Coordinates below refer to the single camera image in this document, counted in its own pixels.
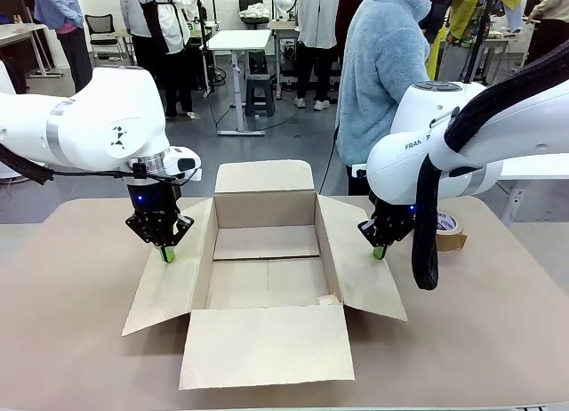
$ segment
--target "person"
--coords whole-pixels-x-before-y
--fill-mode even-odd
[[[544,0],[533,8],[527,20],[541,19],[530,43],[526,63],[541,58],[569,39],[569,0]]]
[[[299,109],[306,107],[306,94],[312,69],[318,63],[317,95],[314,110],[330,107],[328,88],[332,64],[338,58],[334,33],[339,0],[297,0],[299,32],[296,48],[298,90],[294,104]]]
[[[523,0],[500,0],[508,17],[509,28],[514,31],[521,24]],[[465,77],[469,68],[472,48],[474,48],[480,29],[480,21],[485,11],[486,0],[453,0],[451,4],[451,28],[446,37],[445,51],[438,72],[438,80],[452,82],[471,80]],[[490,32],[488,22],[485,39]],[[475,66],[479,64],[483,51],[479,51]]]
[[[348,38],[349,24],[356,15],[357,8],[364,0],[340,0],[338,14],[336,16],[336,41],[338,43],[338,55],[340,62],[344,62],[346,39]]]
[[[407,88],[429,80],[429,43],[418,25],[429,10],[429,0],[364,0],[349,26],[336,126],[350,195],[369,194],[352,166],[389,133]]]
[[[55,30],[65,58],[71,69],[76,93],[85,88],[92,79],[92,64],[85,32],[83,13],[78,0],[36,0],[34,18]]]
[[[196,118],[193,110],[191,64],[186,45],[189,28],[182,7],[196,4],[196,0],[139,0],[150,35],[160,52],[164,67],[166,118],[178,116],[178,99],[183,112]]]
[[[160,74],[160,52],[158,51],[139,0],[120,0],[126,31],[132,36],[132,46],[139,67],[147,70],[158,84],[162,84]]]

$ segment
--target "light blue fleece jacket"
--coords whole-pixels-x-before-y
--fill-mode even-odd
[[[428,0],[364,0],[349,26],[336,125],[347,166],[365,164],[373,145],[389,133],[407,88],[429,80],[429,44],[420,20]]]

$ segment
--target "floor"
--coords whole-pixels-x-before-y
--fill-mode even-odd
[[[506,75],[511,67],[510,63],[502,66],[500,77]],[[216,122],[226,110],[229,112],[217,128],[236,128],[235,109],[229,108],[233,100],[231,72],[227,67],[226,70],[227,84],[210,96],[211,109],[208,100],[194,93],[195,112],[199,119],[189,121],[180,117],[166,126],[171,144],[193,149],[202,157],[204,164],[203,180],[192,181],[185,186],[183,196],[211,196],[220,164],[264,159],[308,161],[316,187],[320,189],[333,150],[335,107],[322,113],[315,112],[308,98],[309,106],[297,110],[292,103],[294,95],[284,93],[283,100],[276,104],[274,117],[246,120],[253,128],[267,128],[282,123],[268,129],[264,138],[218,137]],[[73,92],[69,74],[62,79],[33,79],[29,85],[32,93],[70,96]],[[344,195],[346,191],[345,170],[334,151],[323,193]],[[36,225],[21,224],[41,223],[63,202],[82,197],[127,197],[127,191],[121,181],[104,178],[57,178],[45,186],[31,181],[0,185],[0,254],[13,252],[37,228]],[[480,197],[496,214],[506,201],[505,192],[496,186]],[[569,293],[569,270],[565,263],[565,244],[569,238],[568,197],[569,181],[535,181],[528,190],[512,232]],[[569,406],[551,409],[569,411]]]

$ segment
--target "white sneaker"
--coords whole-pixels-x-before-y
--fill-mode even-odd
[[[314,110],[322,111],[324,109],[328,109],[329,107],[330,107],[330,102],[328,100],[317,101],[316,104],[314,105]]]
[[[306,102],[304,101],[303,98],[295,98],[294,99],[294,105],[296,106],[297,109],[304,109],[306,107]]]

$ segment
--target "office chair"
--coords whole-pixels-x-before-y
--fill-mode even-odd
[[[244,11],[252,4],[262,4],[263,0],[239,0],[239,11]],[[269,17],[266,18],[242,18],[241,21],[247,25],[252,26],[255,30],[259,24],[268,24],[270,21]]]
[[[116,48],[121,57],[121,61],[126,64],[123,58],[123,50],[118,42],[118,39],[109,36],[94,36],[94,35],[109,35],[115,33],[115,25],[113,23],[113,14],[102,15],[100,17],[94,15],[85,15],[87,28],[89,29],[89,37],[91,39],[92,54],[95,63],[99,58],[98,48]]]

